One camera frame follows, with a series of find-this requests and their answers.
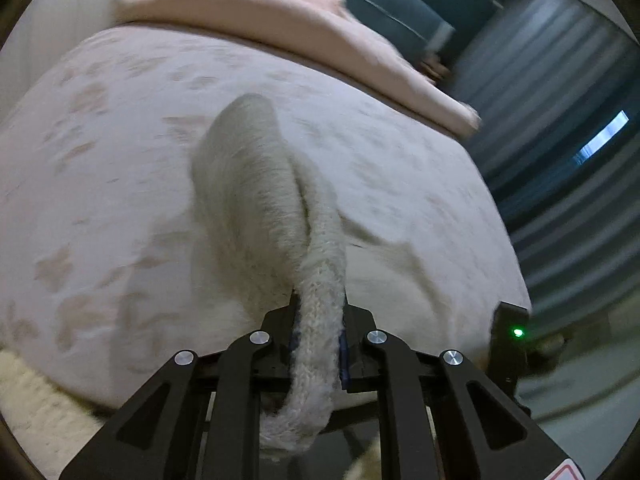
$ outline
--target gray curtain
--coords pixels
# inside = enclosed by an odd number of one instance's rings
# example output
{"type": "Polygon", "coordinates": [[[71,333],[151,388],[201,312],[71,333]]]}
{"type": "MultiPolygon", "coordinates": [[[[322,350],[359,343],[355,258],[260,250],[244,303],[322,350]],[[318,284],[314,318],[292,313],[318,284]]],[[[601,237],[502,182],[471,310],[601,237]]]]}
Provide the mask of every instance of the gray curtain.
{"type": "Polygon", "coordinates": [[[640,48],[578,0],[510,0],[445,90],[482,129],[466,148],[510,233],[531,333],[640,284],[640,48]]]}

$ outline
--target bed sheet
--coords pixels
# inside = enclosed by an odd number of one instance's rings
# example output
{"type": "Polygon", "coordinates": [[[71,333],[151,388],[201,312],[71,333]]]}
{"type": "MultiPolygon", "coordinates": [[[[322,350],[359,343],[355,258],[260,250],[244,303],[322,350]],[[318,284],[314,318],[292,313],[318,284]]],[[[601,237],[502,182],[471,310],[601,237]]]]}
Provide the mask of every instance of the bed sheet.
{"type": "Polygon", "coordinates": [[[281,52],[139,25],[81,43],[0,125],[0,344],[118,406],[173,352],[257,326],[216,284],[189,178],[190,150],[246,92],[335,188],[350,302],[417,350],[481,360],[495,305],[529,299],[460,144],[281,52]]]}

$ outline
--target red and white sticker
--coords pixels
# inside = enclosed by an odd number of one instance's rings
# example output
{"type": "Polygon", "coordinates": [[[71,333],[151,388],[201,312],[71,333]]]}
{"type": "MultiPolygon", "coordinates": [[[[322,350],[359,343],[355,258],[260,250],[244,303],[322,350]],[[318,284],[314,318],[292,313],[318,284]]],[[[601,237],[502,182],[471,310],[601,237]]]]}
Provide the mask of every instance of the red and white sticker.
{"type": "Polygon", "coordinates": [[[545,480],[584,480],[574,461],[567,458],[545,480]]]}

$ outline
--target pink blanket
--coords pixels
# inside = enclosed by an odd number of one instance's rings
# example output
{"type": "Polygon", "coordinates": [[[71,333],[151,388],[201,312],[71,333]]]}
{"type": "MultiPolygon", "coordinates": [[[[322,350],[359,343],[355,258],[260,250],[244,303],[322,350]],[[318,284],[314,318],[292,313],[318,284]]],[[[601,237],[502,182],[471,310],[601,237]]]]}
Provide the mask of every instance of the pink blanket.
{"type": "Polygon", "coordinates": [[[337,70],[465,138],[480,119],[414,70],[343,0],[118,0],[123,22],[201,27],[269,44],[337,70]]]}

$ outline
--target black device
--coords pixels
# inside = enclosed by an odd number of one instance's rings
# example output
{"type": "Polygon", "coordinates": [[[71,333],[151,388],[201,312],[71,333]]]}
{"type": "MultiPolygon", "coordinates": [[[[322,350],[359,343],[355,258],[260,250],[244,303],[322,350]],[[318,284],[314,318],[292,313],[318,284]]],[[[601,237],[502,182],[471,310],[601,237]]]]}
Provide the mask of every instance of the black device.
{"type": "MultiPolygon", "coordinates": [[[[289,389],[299,304],[293,294],[288,306],[266,314],[259,331],[226,351],[175,354],[86,444],[61,480],[194,479],[204,432],[203,479],[257,480],[260,394],[289,389]]],[[[340,380],[351,393],[378,392],[384,480],[554,477],[567,455],[513,397],[526,366],[528,317],[508,303],[497,307],[484,374],[456,350],[432,356],[410,349],[345,299],[340,380]]]]}

